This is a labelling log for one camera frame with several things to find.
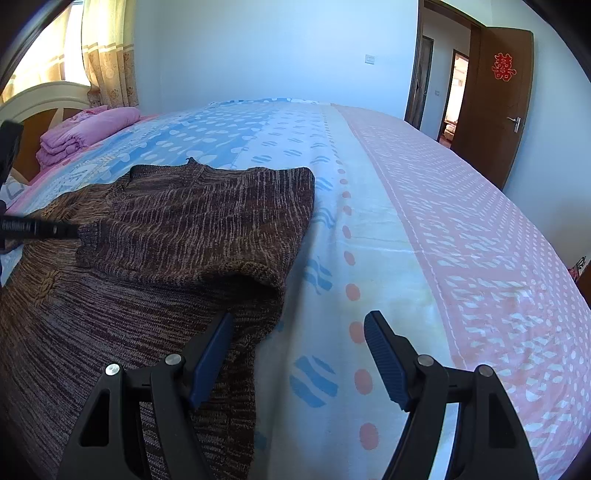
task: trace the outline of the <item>blue gripper pad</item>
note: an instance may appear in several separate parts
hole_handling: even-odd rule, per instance
[[[408,378],[401,360],[394,353],[391,340],[395,339],[395,335],[392,329],[380,312],[370,312],[365,317],[363,332],[390,400],[408,411],[411,401],[408,394]]]
[[[189,394],[189,402],[194,409],[199,408],[201,402],[209,398],[223,360],[230,348],[232,326],[232,316],[226,314],[217,326],[212,339],[205,347],[199,363],[193,371],[193,386]]]

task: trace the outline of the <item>red paper cutout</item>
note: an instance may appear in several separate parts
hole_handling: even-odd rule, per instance
[[[512,63],[513,57],[508,53],[503,55],[499,52],[498,55],[495,55],[495,65],[492,67],[492,71],[495,72],[495,78],[508,82],[513,75],[517,75],[517,70],[511,68]]]

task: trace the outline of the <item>door handle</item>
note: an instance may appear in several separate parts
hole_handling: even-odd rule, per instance
[[[511,120],[515,124],[513,132],[517,133],[519,131],[519,126],[521,125],[521,117],[518,116],[516,118],[511,118],[510,116],[508,116],[507,120]]]

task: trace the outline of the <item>folded pink quilt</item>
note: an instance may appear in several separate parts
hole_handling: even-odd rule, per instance
[[[83,116],[83,113],[87,116],[82,121],[76,119],[78,115]],[[60,124],[41,136],[41,149],[36,155],[41,168],[64,160],[80,149],[90,147],[139,120],[139,110],[135,107],[103,109],[96,114],[84,111],[78,115],[73,117],[73,122]]]

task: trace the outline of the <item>bedsheet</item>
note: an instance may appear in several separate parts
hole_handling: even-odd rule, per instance
[[[306,166],[316,177],[282,318],[256,352],[251,478],[381,478],[406,414],[363,337],[374,309],[443,365],[493,366],[540,478],[564,472],[591,426],[589,308],[515,205],[399,119],[289,99],[161,115],[47,172],[9,213],[135,164],[187,157],[216,168]],[[2,256],[3,285],[21,254]],[[444,477],[456,414],[448,406],[432,479]]]

